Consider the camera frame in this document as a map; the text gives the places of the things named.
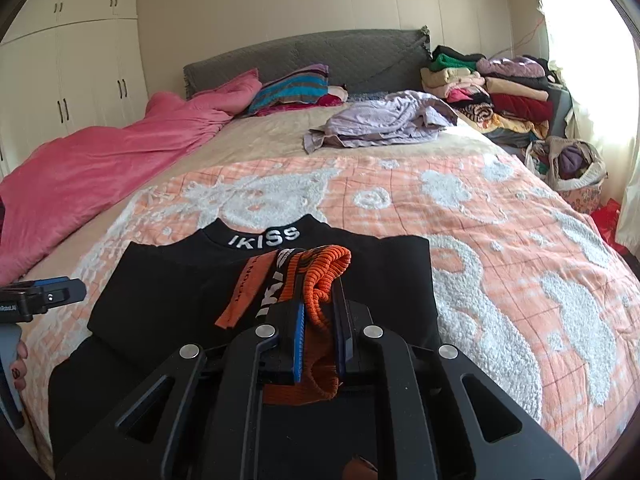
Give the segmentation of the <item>left hand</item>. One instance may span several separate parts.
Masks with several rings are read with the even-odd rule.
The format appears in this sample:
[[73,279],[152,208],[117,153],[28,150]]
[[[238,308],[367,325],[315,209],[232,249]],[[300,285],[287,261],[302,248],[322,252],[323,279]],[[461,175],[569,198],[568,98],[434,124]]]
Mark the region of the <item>left hand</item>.
[[13,385],[17,391],[26,387],[28,348],[24,341],[20,340],[16,346],[16,360],[11,364]]

